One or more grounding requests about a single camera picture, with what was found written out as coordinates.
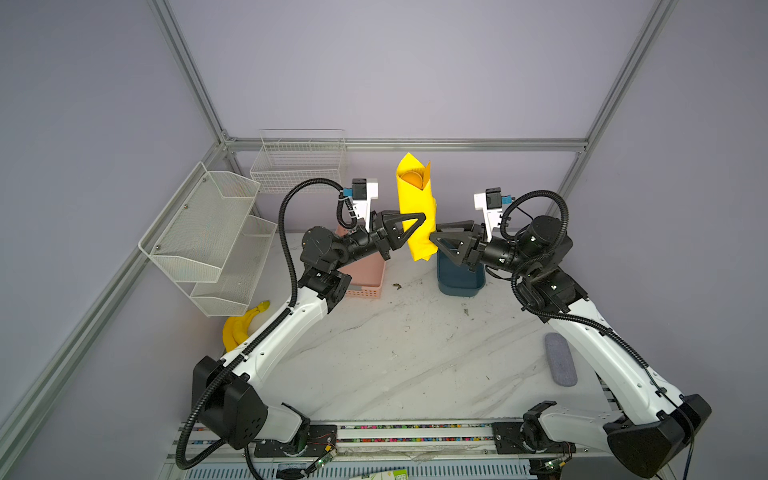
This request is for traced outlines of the yellow paper napkin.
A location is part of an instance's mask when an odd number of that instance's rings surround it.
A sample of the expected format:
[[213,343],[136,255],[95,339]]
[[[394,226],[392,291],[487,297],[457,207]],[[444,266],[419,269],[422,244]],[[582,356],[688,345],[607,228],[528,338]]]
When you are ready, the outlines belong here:
[[436,231],[437,201],[432,191],[431,164],[422,164],[407,153],[396,169],[399,210],[402,214],[423,213],[424,222],[407,240],[414,261],[430,260],[438,248],[429,236]]

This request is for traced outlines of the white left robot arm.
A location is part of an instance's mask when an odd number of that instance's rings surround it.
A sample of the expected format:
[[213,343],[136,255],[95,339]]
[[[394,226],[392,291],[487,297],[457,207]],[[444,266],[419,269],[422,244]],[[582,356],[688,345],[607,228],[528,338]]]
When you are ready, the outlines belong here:
[[[328,186],[337,194],[336,216],[346,233],[339,236],[320,226],[302,238],[296,271],[285,231],[290,201],[311,186]],[[344,267],[370,256],[388,260],[392,252],[423,239],[436,228],[437,202],[428,181],[422,188],[406,183],[398,190],[396,210],[371,210],[368,183],[356,179],[349,188],[328,178],[312,178],[284,196],[277,230],[288,270],[289,297],[282,309],[258,330],[219,359],[209,356],[193,370],[191,411],[176,445],[177,468],[189,470],[224,446],[244,453],[253,462],[252,444],[259,441],[285,446],[290,454],[303,452],[309,442],[310,419],[282,403],[268,405],[259,389],[283,356],[311,327],[344,299],[352,278]]]

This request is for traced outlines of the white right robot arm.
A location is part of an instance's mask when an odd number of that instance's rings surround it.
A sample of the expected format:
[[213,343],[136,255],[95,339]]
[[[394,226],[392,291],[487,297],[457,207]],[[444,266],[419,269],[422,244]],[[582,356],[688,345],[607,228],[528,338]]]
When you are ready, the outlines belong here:
[[542,453],[575,444],[611,453],[632,474],[653,479],[682,451],[712,413],[699,394],[683,394],[624,340],[586,290],[560,266],[572,246],[566,201],[535,190],[506,202],[497,189],[485,223],[437,225],[430,241],[454,264],[508,273],[522,310],[536,316],[573,347],[617,399],[617,411],[568,408],[542,401],[523,416],[524,449]]

